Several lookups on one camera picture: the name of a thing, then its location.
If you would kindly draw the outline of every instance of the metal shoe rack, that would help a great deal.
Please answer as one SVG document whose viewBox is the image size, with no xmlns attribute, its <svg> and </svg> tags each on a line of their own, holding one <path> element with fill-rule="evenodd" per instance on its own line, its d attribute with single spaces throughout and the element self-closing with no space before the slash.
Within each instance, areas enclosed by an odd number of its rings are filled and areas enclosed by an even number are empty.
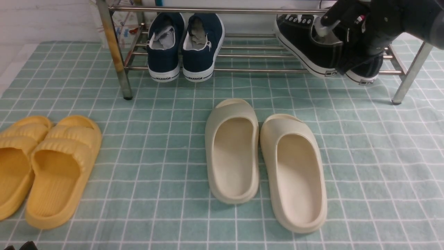
<svg viewBox="0 0 444 250">
<path fill-rule="evenodd" d="M 181 12 L 181 13 L 219 13 L 219 14 L 298 14 L 298 15 L 323 15 L 325 10 L 288 10 L 288 9 L 257 9 L 257 8 L 171 8 L 171 7 L 147 7 L 142 6 L 142 0 L 135 0 L 135 5 L 123 6 L 120 5 L 120 0 L 115 0 L 111 6 L 108 6 L 107 0 L 97 0 L 97 6 L 102 20 L 103 29 L 107 38 L 109 50 L 114 62 L 115 70 L 119 79 L 120 88 L 123 93 L 123 98 L 131 100 L 133 98 L 130 82 L 128 80 L 128 72 L 130 70 L 148 70 L 146 65 L 132 65 L 135 56 L 147 56 L 146 46 L 148 30 L 144 20 L 144 12 Z M 113 13 L 116 11 L 135 12 L 139 23 L 139 29 L 136 33 L 130 51 L 126 58 L 122 56 L 119 41 L 115 33 L 114 22 L 112 19 Z M 226 34 L 226 38 L 275 38 L 275 35 L 252 35 L 252 34 Z M 410 86 L 414 82 L 422 65 L 429 56 L 433 46 L 423 43 L 420 50 L 415 56 L 412 65 L 407 70 L 393 50 L 391 46 L 386 48 L 386 55 L 384 59 L 390 60 L 395 70 L 381 70 L 381 75 L 399 76 L 402 80 L 398 91 L 392 99 L 394 105 L 401 104 L 403 98 L 407 94 Z M 285 50 L 280 46 L 222 46 L 222 50 L 245 50 L 245 51 L 282 51 Z M 254 59 L 283 59 L 294 60 L 295 57 L 291 54 L 239 54 L 239 53 L 220 53 L 218 58 L 254 58 Z M 216 68 L 216 72 L 236 72 L 236 73 L 308 73 L 306 69 L 239 69 L 239 68 Z"/>
</svg>

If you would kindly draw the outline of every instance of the beige slide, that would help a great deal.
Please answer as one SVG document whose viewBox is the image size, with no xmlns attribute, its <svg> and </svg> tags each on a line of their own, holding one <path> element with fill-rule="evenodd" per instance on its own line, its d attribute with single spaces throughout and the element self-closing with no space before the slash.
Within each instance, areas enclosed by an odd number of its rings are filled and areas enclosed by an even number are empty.
<svg viewBox="0 0 444 250">
<path fill-rule="evenodd" d="M 327 196 L 316 138 L 302 121 L 287 114 L 268 117 L 260 143 L 276 219 L 288 230 L 318 230 L 327 216 Z"/>
<path fill-rule="evenodd" d="M 206 162 L 218 200 L 239 204 L 257 193 L 258 136 L 258 119 L 248 102 L 224 100 L 211 112 L 205 127 Z"/>
</svg>

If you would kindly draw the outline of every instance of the mat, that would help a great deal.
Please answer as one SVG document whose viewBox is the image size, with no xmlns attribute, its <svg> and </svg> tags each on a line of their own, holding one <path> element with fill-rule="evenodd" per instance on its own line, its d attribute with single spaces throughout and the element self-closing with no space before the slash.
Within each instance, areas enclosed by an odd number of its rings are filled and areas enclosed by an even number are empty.
<svg viewBox="0 0 444 250">
<path fill-rule="evenodd" d="M 407 64 L 419 46 L 394 43 Z M 139 57 L 134 64 L 144 62 Z M 217 64 L 300 66 L 296 60 Z M 183 76 L 158 84 L 148 72 L 130 72 L 134 99 L 126 101 L 99 44 L 40 44 L 0 99 L 1 129 L 29 115 L 57 122 L 80 114 L 99 124 L 102 149 L 73 219 L 41 231 L 26 223 L 22 207 L 0 222 L 0 248 L 33 240 L 42 250 L 443 249 L 443 69 L 444 52 L 434 50 L 400 106 L 390 103 L 398 77 L 380 76 L 363 87 L 309 74 L 216 73 L 200 84 Z M 279 225 L 262 157 L 253 200 L 229 206 L 211 196 L 205 122 L 232 97 L 247 100 L 260 122 L 289 113 L 313 130 L 328 197 L 319 231 L 298 235 Z"/>
</svg>

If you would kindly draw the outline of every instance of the slipper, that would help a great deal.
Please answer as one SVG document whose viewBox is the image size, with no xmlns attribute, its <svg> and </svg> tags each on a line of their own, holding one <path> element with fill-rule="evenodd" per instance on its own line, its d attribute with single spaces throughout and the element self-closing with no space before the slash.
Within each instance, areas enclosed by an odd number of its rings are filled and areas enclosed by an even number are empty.
<svg viewBox="0 0 444 250">
<path fill-rule="evenodd" d="M 29 157 L 53 124 L 46 117 L 24 118 L 0 133 L 0 220 L 17 211 L 34 181 Z"/>
<path fill-rule="evenodd" d="M 83 116 L 61 120 L 32 152 L 36 174 L 26 204 L 29 225 L 51 229 L 74 214 L 99 154 L 102 134 Z"/>
<path fill-rule="evenodd" d="M 274 114 L 265 120 L 260 138 L 276 219 L 295 233 L 316 231 L 327 217 L 327 195 L 310 128 L 291 115 Z"/>
<path fill-rule="evenodd" d="M 239 204 L 257 193 L 258 136 L 258 119 L 248 102 L 224 100 L 211 112 L 205 127 L 206 162 L 218 200 Z"/>
</svg>

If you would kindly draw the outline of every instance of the navy blue sneaker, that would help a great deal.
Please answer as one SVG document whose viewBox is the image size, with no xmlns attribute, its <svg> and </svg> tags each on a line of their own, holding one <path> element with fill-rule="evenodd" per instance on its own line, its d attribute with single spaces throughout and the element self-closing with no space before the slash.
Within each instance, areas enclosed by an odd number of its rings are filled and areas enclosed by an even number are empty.
<svg viewBox="0 0 444 250">
<path fill-rule="evenodd" d="M 180 13 L 160 13 L 148 30 L 148 68 L 154 81 L 169 82 L 180 73 L 179 46 L 185 34 Z"/>
<path fill-rule="evenodd" d="M 192 82 L 213 75 L 214 62 L 225 38 L 225 28 L 217 14 L 194 14 L 182 46 L 183 74 Z"/>
</svg>

